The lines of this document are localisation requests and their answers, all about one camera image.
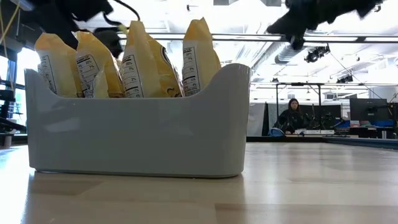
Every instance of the blue object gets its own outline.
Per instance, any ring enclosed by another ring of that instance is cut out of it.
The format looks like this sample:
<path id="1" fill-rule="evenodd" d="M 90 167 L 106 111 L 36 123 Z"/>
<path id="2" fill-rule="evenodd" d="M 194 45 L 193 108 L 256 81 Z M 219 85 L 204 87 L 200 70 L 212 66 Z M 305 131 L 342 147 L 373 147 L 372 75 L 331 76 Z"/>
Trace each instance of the blue object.
<path id="1" fill-rule="evenodd" d="M 279 128 L 271 128 L 268 132 L 270 137 L 285 137 L 285 133 Z"/>

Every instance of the ceiling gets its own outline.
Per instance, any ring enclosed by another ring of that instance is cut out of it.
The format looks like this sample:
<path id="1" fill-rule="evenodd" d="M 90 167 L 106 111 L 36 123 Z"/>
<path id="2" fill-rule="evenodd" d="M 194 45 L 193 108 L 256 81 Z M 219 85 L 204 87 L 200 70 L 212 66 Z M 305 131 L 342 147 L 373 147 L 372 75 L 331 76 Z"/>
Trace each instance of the ceiling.
<path id="1" fill-rule="evenodd" d="M 109 0 L 114 12 L 109 18 L 122 22 L 126 26 L 135 15 L 127 8 Z M 213 34 L 264 34 L 268 25 L 282 16 L 287 9 L 267 7 L 266 0 L 123 0 L 133 7 L 141 16 L 147 32 L 150 33 L 185 33 L 192 19 L 204 17 Z M 333 24 L 321 24 L 313 34 L 322 35 L 396 35 L 398 24 L 391 22 L 396 13 L 398 1 L 388 0 L 383 3 L 379 12 L 372 12 L 364 19 L 359 19 L 355 13 L 337 18 Z M 97 15 L 88 22 L 79 22 L 81 28 L 94 29 L 109 26 L 102 15 Z M 182 65 L 182 41 L 160 41 L 169 54 L 170 59 L 178 67 Z M 398 44 L 330 44 L 331 54 L 315 63 L 307 63 L 304 57 L 308 49 L 317 45 L 309 44 L 301 52 L 292 52 L 288 44 L 281 42 L 214 42 L 220 61 L 223 65 L 238 62 L 254 69 L 254 76 L 259 82 L 270 82 L 278 78 L 280 82 L 322 82 L 336 83 L 337 78 L 351 70 L 360 83 L 398 83 L 397 78 L 377 79 L 370 74 L 375 71 L 396 69 L 395 58 Z M 281 64 L 275 57 L 285 57 Z"/>

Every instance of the wooden table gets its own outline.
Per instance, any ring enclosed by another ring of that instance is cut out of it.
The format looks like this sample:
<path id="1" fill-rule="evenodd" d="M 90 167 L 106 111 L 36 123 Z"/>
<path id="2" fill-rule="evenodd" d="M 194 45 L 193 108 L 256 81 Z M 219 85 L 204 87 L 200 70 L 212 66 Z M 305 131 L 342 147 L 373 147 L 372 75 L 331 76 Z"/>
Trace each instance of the wooden table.
<path id="1" fill-rule="evenodd" d="M 2 224 L 398 223 L 397 192 L 398 154 L 365 147 L 250 143 L 229 179 L 40 174 L 0 151 Z"/>

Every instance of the person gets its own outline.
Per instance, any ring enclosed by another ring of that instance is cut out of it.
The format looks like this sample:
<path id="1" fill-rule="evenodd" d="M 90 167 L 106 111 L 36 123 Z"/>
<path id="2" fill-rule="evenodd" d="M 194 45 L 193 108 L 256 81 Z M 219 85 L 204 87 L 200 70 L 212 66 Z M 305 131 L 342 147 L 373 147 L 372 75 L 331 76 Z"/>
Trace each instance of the person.
<path id="1" fill-rule="evenodd" d="M 280 114 L 275 128 L 281 129 L 283 132 L 290 131 L 294 133 L 295 130 L 304 128 L 304 118 L 300 111 L 299 101 L 295 98 L 289 101 L 289 108 Z"/>

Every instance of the yellow chip bag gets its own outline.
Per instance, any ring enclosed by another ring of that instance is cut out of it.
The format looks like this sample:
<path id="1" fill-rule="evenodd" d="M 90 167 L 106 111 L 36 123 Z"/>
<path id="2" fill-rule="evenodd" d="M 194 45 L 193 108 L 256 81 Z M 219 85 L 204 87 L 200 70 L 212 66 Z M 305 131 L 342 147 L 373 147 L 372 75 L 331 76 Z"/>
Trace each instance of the yellow chip bag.
<path id="1" fill-rule="evenodd" d="M 35 43 L 39 73 L 50 89 L 64 97 L 83 97 L 75 61 L 76 51 L 56 34 L 42 34 Z"/>
<path id="2" fill-rule="evenodd" d="M 204 18 L 192 20 L 183 40 L 183 88 L 185 96 L 204 89 L 221 68 Z"/>
<path id="3" fill-rule="evenodd" d="M 122 60 L 123 86 L 126 97 L 167 97 L 160 87 L 157 64 L 145 27 L 140 21 L 131 21 Z"/>
<path id="4" fill-rule="evenodd" d="M 160 75 L 160 87 L 169 97 L 181 97 L 180 86 L 177 82 L 177 71 L 169 60 L 166 48 L 147 34 L 150 49 L 156 60 L 157 72 Z"/>
<path id="5" fill-rule="evenodd" d="M 111 52 L 90 32 L 78 31 L 79 41 L 76 53 L 76 63 L 81 78 L 81 86 L 85 97 L 94 97 L 94 79 L 103 69 L 106 86 L 101 85 L 108 92 L 110 98 L 124 97 L 116 61 Z"/>

